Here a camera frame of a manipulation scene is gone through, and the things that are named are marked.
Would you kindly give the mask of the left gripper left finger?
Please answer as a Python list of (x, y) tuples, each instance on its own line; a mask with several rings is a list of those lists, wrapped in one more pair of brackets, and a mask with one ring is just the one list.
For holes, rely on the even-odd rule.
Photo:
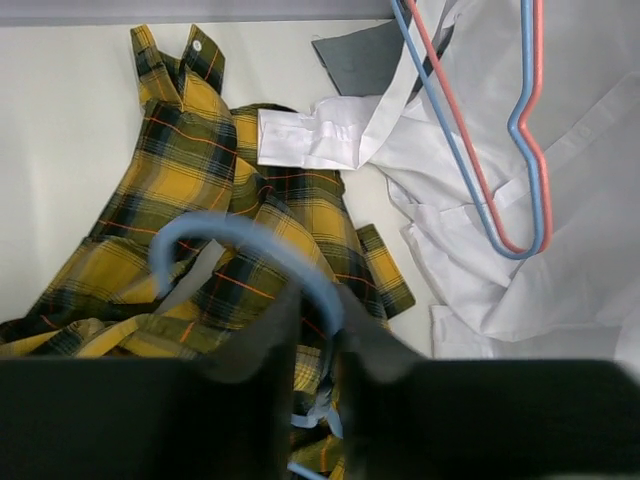
[(193, 360), (1, 363), (5, 479), (282, 479), (300, 290)]

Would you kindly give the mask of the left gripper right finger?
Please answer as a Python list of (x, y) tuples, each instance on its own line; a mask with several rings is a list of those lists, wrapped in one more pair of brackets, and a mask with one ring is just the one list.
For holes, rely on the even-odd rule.
[(597, 360), (431, 360), (340, 288), (349, 479), (639, 474), (639, 385)]

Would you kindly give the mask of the light blue wire hanger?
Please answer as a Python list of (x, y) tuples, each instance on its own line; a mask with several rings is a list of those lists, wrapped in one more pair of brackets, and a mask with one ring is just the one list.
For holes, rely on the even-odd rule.
[(544, 3), (542, 1), (522, 1), (520, 3), (522, 86), (519, 99), (507, 121), (507, 131), (527, 166), (533, 240), (531, 246), (526, 249), (516, 246), (508, 238), (464, 118), (446, 74), (440, 65), (417, 4), (414, 1), (407, 3), (411, 19), (417, 27), (422, 43), (426, 48), (432, 70), (456, 122), (469, 157), (468, 160), (463, 159), (454, 140), (452, 130), (436, 97), (434, 87), (430, 83), (423, 66), (423, 60), (418, 54), (414, 41), (411, 39), (407, 21), (401, 13), (400, 3), (393, 1), (391, 6), (405, 45), (409, 50), (423, 88), (431, 102), (491, 246), (497, 253), (511, 260), (524, 260), (543, 252), (549, 246), (552, 237), (551, 189), (544, 153), (530, 133), (527, 121), (539, 101), (544, 85)]
[[(315, 472), (288, 458), (290, 428), (327, 422), (342, 435), (331, 404), (335, 338), (343, 326), (338, 292), (326, 275), (273, 234), (244, 218), (189, 213), (170, 222), (152, 241), (150, 261), (160, 289), (167, 289), (170, 250), (183, 236), (228, 241), (275, 263), (289, 277), (262, 316), (212, 352), (171, 366), (171, 382), (160, 397), (149, 442), (153, 470), (182, 479), (278, 479), (290, 471), (304, 479)], [(292, 411), (293, 370), (302, 298), (324, 319), (326, 344), (311, 408)]]

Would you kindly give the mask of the yellow black plaid shirt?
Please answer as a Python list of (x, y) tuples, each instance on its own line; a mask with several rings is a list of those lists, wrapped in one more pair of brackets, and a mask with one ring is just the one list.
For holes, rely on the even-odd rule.
[[(414, 297), (375, 227), (356, 227), (338, 172), (257, 161), (259, 106), (222, 99), (225, 58), (192, 28), (180, 57), (146, 26), (131, 32), (143, 117), (131, 163), (89, 234), (28, 314), (1, 328), (1, 363), (38, 356), (193, 360), (258, 320), (289, 278), (256, 253), (225, 245), (212, 275), (160, 311), (148, 264), (153, 237), (178, 216), (216, 212), (269, 228), (386, 325)], [(312, 406), (326, 344), (303, 297), (292, 411)], [(345, 475), (344, 443), (327, 422), (290, 428), (289, 460), (323, 479)]]

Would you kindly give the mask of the pink wire hanger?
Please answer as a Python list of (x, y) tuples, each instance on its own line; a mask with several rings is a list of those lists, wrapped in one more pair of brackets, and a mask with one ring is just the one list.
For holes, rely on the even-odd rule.
[[(447, 1), (435, 27), (428, 2), (414, 1), (464, 118), (508, 238), (526, 249), (533, 240), (525, 160), (507, 131), (522, 86), (522, 1)], [(467, 152), (414, 21), (411, 39), (464, 160)]]

